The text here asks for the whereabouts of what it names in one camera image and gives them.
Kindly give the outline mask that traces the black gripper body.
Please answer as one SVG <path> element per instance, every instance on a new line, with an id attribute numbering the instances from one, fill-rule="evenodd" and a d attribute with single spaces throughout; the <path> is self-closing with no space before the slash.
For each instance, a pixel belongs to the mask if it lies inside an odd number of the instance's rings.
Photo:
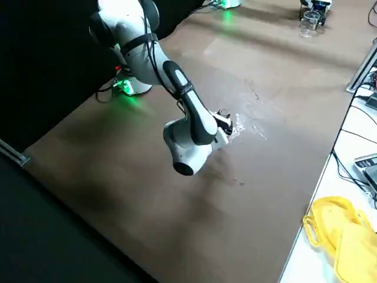
<path id="1" fill-rule="evenodd" d="M 321 14 L 325 14 L 329 10 L 329 1 L 308 0 L 307 7 L 311 11 L 317 11 Z"/>
<path id="2" fill-rule="evenodd" d="M 226 135 L 230 136 L 233 132 L 233 122 L 230 119 L 219 120 L 217 119 L 217 125 L 225 132 Z"/>

